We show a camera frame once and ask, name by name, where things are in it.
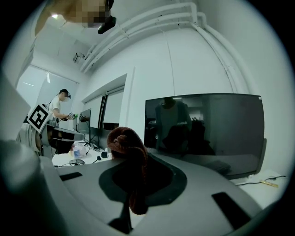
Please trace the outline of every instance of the ceiling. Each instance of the ceiling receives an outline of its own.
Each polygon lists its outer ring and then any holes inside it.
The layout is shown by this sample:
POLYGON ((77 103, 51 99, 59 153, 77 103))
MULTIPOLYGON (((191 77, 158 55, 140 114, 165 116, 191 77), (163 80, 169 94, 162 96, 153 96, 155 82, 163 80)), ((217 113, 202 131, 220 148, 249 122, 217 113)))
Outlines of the ceiling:
MULTIPOLYGON (((119 26, 147 10, 186 1, 189 0, 115 0, 111 14, 117 18, 119 26)), ((103 41, 113 29, 99 35, 97 29, 66 22, 60 15, 57 19, 50 17, 38 35, 35 49, 73 68, 79 68, 81 64, 73 62, 75 53, 86 55, 92 45, 103 41)))

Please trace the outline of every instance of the yellow object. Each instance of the yellow object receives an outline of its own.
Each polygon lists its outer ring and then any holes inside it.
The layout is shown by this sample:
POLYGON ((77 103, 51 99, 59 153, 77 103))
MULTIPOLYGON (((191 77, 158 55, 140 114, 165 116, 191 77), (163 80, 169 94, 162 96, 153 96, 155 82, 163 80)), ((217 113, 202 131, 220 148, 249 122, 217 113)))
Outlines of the yellow object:
POLYGON ((267 185, 270 185, 270 186, 273 186, 275 188, 278 188, 278 185, 277 184, 274 184, 274 183, 270 183, 270 182, 267 182, 265 180, 260 180, 261 183, 264 183, 264 184, 267 184, 267 185))

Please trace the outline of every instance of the brown plush toy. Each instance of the brown plush toy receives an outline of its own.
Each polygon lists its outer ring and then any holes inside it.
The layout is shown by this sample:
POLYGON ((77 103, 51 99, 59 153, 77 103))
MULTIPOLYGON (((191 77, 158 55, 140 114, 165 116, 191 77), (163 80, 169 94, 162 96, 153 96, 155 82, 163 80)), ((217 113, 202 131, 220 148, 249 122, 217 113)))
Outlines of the brown plush toy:
POLYGON ((130 128, 119 127, 110 132, 107 138, 107 146, 112 151, 113 158, 123 158, 130 161, 133 172, 133 183, 126 189, 132 190, 129 194, 129 206, 133 213, 145 214, 148 207, 145 204, 145 190, 147 185, 148 154, 139 136, 130 128))

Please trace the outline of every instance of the white table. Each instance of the white table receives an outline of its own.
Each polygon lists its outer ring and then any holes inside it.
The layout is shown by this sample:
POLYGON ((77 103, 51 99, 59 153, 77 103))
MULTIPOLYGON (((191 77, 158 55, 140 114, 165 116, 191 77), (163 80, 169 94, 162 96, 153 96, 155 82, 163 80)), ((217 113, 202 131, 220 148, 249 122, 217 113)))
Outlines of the white table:
MULTIPOLYGON (((271 170, 265 170, 261 171, 257 175, 251 175, 248 178, 234 179, 231 181, 234 184, 256 183, 260 180, 266 180, 268 178, 278 176, 281 176, 281 174, 278 174, 271 170)), ((267 182, 277 184, 278 188, 263 183, 246 184, 239 187, 244 190, 249 196, 251 196, 262 209, 265 209, 267 206, 276 202, 283 196, 288 186, 289 178, 280 177, 276 180, 267 180, 267 182)))
MULTIPOLYGON (((100 156, 101 160, 98 160, 96 163, 106 161, 106 160, 111 160, 112 155, 109 153, 107 158, 102 158, 101 157, 101 152, 95 151, 90 149, 88 154, 85 157, 81 157, 79 159, 83 160, 85 164, 92 164, 97 160, 97 157, 100 156)), ((66 154, 59 154, 55 155, 52 159, 52 163, 57 166, 62 166, 64 164, 69 163, 70 160, 75 159, 74 156, 70 155, 70 153, 66 154)))

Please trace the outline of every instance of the computer mouse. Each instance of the computer mouse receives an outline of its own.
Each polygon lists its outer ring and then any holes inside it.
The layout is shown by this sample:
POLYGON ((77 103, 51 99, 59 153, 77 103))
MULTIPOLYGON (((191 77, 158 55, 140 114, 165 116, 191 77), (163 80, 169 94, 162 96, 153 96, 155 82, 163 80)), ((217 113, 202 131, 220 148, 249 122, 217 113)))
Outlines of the computer mouse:
POLYGON ((85 162, 81 159, 74 159, 74 160, 70 160, 69 164, 75 164, 75 165, 84 165, 85 162))

